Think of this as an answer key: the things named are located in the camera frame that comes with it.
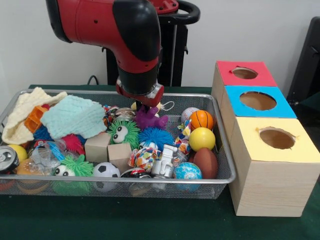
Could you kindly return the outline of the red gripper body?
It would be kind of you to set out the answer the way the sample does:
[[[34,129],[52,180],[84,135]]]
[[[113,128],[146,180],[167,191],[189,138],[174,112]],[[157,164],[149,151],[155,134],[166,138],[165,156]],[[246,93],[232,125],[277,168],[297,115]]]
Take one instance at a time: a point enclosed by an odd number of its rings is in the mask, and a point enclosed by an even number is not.
[[[155,88],[151,92],[145,95],[128,93],[118,83],[115,85],[115,87],[118,94],[130,99],[134,99],[148,107],[156,107],[161,101],[161,85],[158,83],[155,85]]]

